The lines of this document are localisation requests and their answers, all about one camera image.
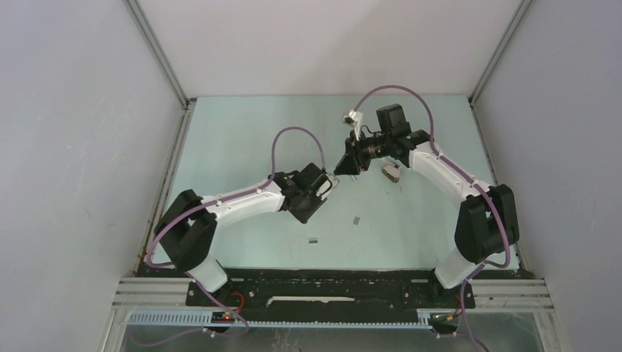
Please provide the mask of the beige brown mini stapler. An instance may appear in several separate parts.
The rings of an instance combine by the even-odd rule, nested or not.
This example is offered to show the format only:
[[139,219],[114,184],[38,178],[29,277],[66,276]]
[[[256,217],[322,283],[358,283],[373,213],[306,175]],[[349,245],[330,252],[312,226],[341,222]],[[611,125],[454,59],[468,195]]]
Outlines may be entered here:
[[383,175],[393,183],[397,183],[400,180],[400,169],[393,165],[386,165],[382,168]]

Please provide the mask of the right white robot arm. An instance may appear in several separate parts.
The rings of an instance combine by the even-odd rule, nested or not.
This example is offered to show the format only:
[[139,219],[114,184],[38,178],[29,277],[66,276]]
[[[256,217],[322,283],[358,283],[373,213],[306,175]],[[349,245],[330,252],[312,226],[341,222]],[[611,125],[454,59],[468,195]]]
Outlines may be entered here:
[[432,272],[428,300],[444,307],[456,296],[460,285],[490,256],[504,253],[511,260],[511,247],[519,240],[513,191],[505,184],[492,186],[466,173],[448,158],[424,131],[413,131],[403,107],[392,104],[376,112],[379,131],[366,136],[363,114],[351,110],[342,118],[351,127],[345,153],[336,175],[360,175],[374,159],[390,157],[432,182],[458,208],[454,232],[455,248]]

